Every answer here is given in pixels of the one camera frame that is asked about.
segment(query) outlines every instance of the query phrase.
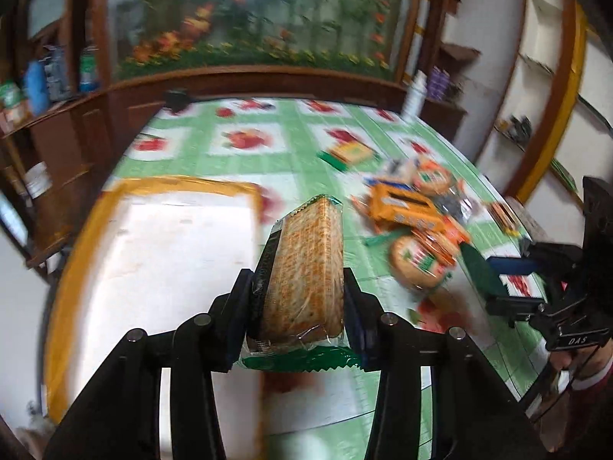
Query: cracker package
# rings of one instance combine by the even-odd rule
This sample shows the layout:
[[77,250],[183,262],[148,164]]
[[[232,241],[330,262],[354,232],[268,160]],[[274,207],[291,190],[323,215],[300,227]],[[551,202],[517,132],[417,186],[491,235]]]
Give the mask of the cracker package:
[[341,208],[318,195],[272,228],[252,283],[246,367],[322,370],[355,358],[343,336]]

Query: white bottle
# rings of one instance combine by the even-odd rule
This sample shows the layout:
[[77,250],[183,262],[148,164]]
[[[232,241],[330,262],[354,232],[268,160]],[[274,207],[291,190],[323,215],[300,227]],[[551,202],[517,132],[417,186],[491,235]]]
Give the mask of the white bottle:
[[406,93],[405,104],[402,106],[400,116],[403,120],[411,122],[419,117],[427,92],[425,74],[422,71],[418,71]]

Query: green checkered tablecloth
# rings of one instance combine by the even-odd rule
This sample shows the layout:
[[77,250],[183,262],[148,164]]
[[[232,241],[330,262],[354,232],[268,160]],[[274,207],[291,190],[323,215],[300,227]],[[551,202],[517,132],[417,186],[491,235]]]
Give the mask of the green checkered tablecloth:
[[[267,201],[262,246],[275,219],[314,195],[331,194],[344,203],[345,266],[352,268],[362,290],[378,296],[384,310],[408,318],[408,310],[418,309],[421,296],[402,288],[391,276],[388,244],[363,244],[371,232],[349,204],[351,195],[367,192],[362,178],[375,172],[380,162],[371,160],[352,172],[341,173],[316,155],[337,140],[351,137],[383,157],[426,153],[464,179],[470,196],[486,202],[502,199],[472,164],[421,121],[407,124],[393,113],[368,107],[293,99],[201,102],[177,116],[162,110],[133,142],[108,184],[117,178],[153,175],[255,182],[264,189]],[[484,210],[467,229],[483,255],[519,256],[517,242],[503,234]],[[463,266],[459,264],[446,288],[468,307],[468,332],[519,399],[547,361],[544,341],[527,324],[510,329],[502,319],[487,316]],[[511,294],[521,295],[517,279],[513,283],[503,280]],[[531,296],[543,295],[536,278],[528,278],[522,290],[526,289]],[[302,407],[301,416],[290,412],[284,416],[278,433],[270,436],[271,458],[364,458],[378,373],[363,373],[357,368],[320,373],[324,390],[305,403],[311,413],[305,416]],[[431,429],[430,372],[423,368],[419,458],[430,458]]]

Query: blue bottle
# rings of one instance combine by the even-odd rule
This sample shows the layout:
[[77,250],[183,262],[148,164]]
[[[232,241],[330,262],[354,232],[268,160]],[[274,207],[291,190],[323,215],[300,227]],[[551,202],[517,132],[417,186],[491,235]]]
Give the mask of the blue bottle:
[[50,104],[45,67],[39,61],[30,61],[23,82],[33,115],[41,115]]

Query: purple package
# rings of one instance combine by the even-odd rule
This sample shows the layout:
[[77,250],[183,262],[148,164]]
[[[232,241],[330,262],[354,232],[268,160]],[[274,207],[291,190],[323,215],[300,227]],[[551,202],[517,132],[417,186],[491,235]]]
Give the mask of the purple package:
[[430,73],[430,81],[428,81],[428,97],[435,100],[443,100],[445,92],[449,87],[449,82],[449,73],[434,67]]

